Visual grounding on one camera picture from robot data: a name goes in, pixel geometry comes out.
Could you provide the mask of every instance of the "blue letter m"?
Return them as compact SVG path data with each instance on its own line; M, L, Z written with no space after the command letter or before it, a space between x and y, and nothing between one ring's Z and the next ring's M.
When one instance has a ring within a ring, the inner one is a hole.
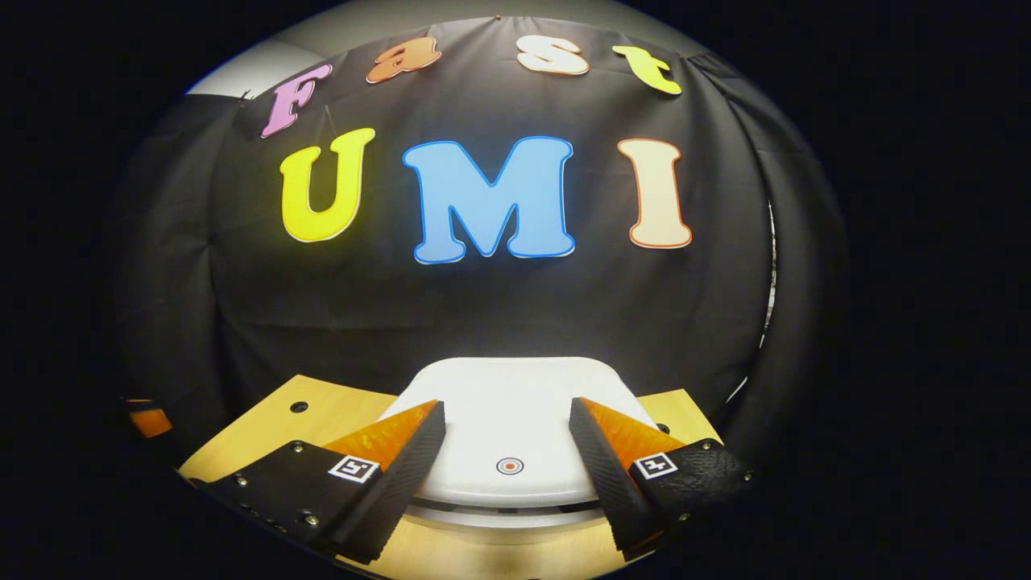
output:
M424 264L457 262L465 244L455 239L454 211L485 257L493 255L505 224L518 211L508 250L520 258L565 255L573 250L566 233L562 170L572 157L569 141L556 137L520 139L488 182L469 153L455 141L434 141L405 151L402 161L419 174L423 201L423 242L415 260Z

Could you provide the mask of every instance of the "yellow letter u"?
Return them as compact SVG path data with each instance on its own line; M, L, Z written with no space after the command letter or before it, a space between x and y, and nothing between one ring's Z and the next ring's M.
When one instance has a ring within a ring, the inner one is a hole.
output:
M282 173L282 225L299 241L332 239L351 225L358 214L362 197L362 156L365 143L376 132L369 128L356 129L333 139L329 149L337 155L336 197L325 211L312 211L309 186L311 165L322 149L302 148L287 157L279 165Z

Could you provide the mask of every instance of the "wooden surface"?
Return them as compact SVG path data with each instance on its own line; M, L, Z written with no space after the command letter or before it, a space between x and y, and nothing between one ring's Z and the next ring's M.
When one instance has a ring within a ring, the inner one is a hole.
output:
M397 399L297 376L226 428L179 469L187 478L213 481L293 440L326 445L374 422ZM685 444L719 436L684 390L638 401L669 435ZM294 413L297 402L308 405ZM497 580L586 579L627 565L603 518L551 533L456 532L423 525L405 516L379 559L354 567L396 580L477 578Z

